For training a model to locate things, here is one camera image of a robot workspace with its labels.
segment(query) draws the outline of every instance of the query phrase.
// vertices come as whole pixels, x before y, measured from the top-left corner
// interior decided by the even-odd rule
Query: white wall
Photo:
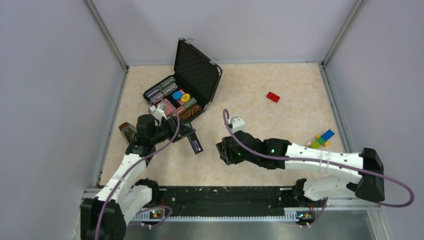
[[[359,151],[375,148],[385,174],[412,187],[415,203],[384,208],[393,239],[422,239],[424,209],[424,1],[369,0],[328,66]],[[390,203],[408,200],[386,184]]]
[[[0,56],[0,239],[69,239],[124,72],[82,0],[2,0]]]
[[[178,38],[222,63],[322,61],[356,0],[94,0],[129,65],[173,64]]]

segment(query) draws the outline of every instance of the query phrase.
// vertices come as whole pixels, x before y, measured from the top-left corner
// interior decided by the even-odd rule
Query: lego toy
[[[268,92],[268,94],[266,95],[266,97],[270,100],[272,100],[273,102],[278,103],[278,100],[280,100],[280,96],[272,93],[272,92]]]
[[[322,135],[316,135],[316,141],[314,142],[308,142],[306,144],[307,147],[312,149],[319,149],[321,146],[327,147],[330,143],[328,140],[334,135],[334,132],[328,129],[324,134]]]

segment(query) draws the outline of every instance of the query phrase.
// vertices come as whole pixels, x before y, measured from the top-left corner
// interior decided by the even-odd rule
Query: table surface
[[[187,139],[171,144],[155,155],[139,178],[162,186],[290,186],[297,179],[318,178],[305,170],[268,170],[250,162],[226,165],[215,144],[229,135],[223,109],[242,118],[247,132],[261,140],[286,139],[305,145],[328,129],[335,132],[328,151],[342,152],[332,108],[316,63],[220,64],[222,78],[213,102],[193,120],[204,151],[195,155]],[[108,182],[120,165],[127,144],[118,127],[137,124],[148,113],[142,93],[173,72],[171,65],[131,66],[110,139],[100,184]],[[275,103],[266,95],[280,96]]]

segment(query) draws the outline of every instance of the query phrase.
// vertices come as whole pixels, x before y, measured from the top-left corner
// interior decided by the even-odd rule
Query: blue disc
[[[183,97],[183,94],[180,91],[176,91],[172,94],[173,99],[180,100]]]

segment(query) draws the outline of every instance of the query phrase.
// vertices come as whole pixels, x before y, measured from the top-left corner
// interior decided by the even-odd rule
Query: green lego brick
[[[316,141],[317,141],[320,145],[323,145],[323,144],[325,144],[325,143],[326,143],[326,141],[325,141],[322,137],[319,137]]]
[[[310,147],[311,149],[319,149],[319,148],[321,147],[321,144],[319,144],[319,143],[318,143],[318,141],[314,141],[313,143],[311,143],[311,144],[309,145],[309,147]]]

